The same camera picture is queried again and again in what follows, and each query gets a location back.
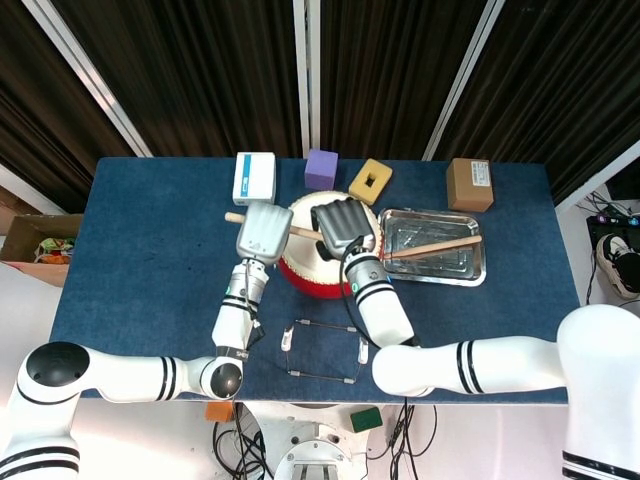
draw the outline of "drum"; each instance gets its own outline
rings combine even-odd
[[[293,211],[292,225],[311,229],[311,207],[325,205],[334,200],[344,200],[348,197],[341,192],[316,192],[298,199],[289,208]],[[374,254],[380,256],[382,248],[382,231],[371,209],[363,205],[371,228],[373,229],[376,246]],[[319,298],[340,298],[340,282],[338,273],[340,261],[324,261],[316,249],[316,241],[290,235],[287,247],[280,259],[280,270],[284,276],[300,291]],[[351,294],[349,282],[344,278],[345,293]]]

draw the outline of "curtain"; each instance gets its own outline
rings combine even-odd
[[[640,2],[507,0],[436,158],[546,165],[562,201],[640,138]]]
[[[0,162],[82,212],[98,159],[132,152],[21,2],[0,30]]]
[[[484,4],[323,0],[322,147],[422,158]]]
[[[290,0],[53,3],[154,155],[301,155]]]

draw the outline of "purple block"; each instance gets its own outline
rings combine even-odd
[[[313,190],[333,190],[338,168],[338,154],[324,150],[309,150],[304,169],[304,184]]]

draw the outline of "blue tablecloth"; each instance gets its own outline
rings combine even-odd
[[[377,201],[387,207],[446,210],[445,162],[385,162],[393,177]],[[341,160],[336,189],[361,168]],[[211,330],[233,266],[239,226],[224,221],[234,159],[105,158],[98,166],[51,334],[120,355],[182,359],[213,355]],[[277,203],[309,193],[305,162],[278,159]],[[477,214],[486,245],[487,278],[476,288],[395,281],[423,346],[467,339],[530,335],[555,339],[578,306],[544,168],[493,164],[495,204]],[[289,285],[278,270],[260,306],[267,336],[251,351],[240,400],[397,402],[379,391],[370,364],[355,385],[294,378],[284,371],[283,329],[295,318],[347,324],[339,300],[318,300]],[[292,367],[352,375],[357,339],[297,329]],[[563,389],[465,396],[436,390],[418,402],[566,402]]]

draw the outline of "small white box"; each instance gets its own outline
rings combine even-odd
[[[272,152],[239,152],[233,178],[233,203],[273,203],[276,196],[276,156]]]

